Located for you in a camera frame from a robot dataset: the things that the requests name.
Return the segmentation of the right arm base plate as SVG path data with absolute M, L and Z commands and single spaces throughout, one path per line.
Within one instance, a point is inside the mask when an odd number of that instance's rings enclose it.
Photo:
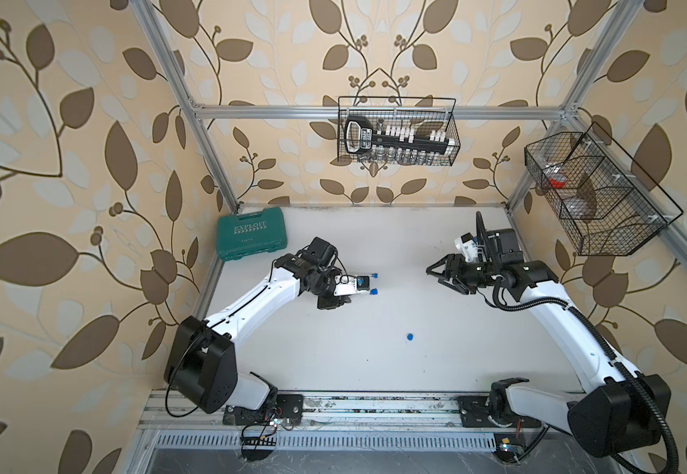
M 489 395 L 464 395 L 456 398 L 461 425 L 472 429 L 537 429 L 542 423 L 521 417 L 507 409 L 495 409 Z

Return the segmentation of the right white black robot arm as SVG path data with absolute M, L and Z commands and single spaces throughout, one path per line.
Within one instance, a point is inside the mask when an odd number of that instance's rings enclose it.
M 572 302 L 554 272 L 541 261 L 525 260 L 513 229 L 488 231 L 483 215 L 476 230 L 455 241 L 457 253 L 429 266 L 427 274 L 454 292 L 491 290 L 490 308 L 530 312 L 568 359 L 582 391 L 570 394 L 536 387 L 524 377 L 493 383 L 485 413 L 506 428 L 523 419 L 545 431 L 572 436 L 589 455 L 611 457 L 630 473 L 639 466 L 624 453 L 655 444 L 666 452 L 663 472 L 679 469 L 679 452 L 666 414 L 671 390 L 658 375 L 644 375 L 626 359 Z

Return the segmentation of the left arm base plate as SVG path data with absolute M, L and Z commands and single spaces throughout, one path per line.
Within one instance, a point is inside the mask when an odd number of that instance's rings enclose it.
M 256 410 L 228 406 L 223 416 L 226 426 L 252 426 L 279 423 L 291 428 L 299 425 L 303 417 L 304 396 L 301 394 L 270 395 Z

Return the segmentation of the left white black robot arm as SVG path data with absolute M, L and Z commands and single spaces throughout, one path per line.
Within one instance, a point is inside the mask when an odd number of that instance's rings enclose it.
M 164 373 L 167 392 L 176 390 L 195 408 L 212 414 L 225 406 L 262 410 L 273 386 L 238 369 L 241 345 L 285 304 L 309 292 L 325 309 L 350 302 L 337 295 L 345 271 L 339 251 L 319 237 L 270 264 L 267 275 L 223 310 L 199 320 L 189 317 L 175 332 Z

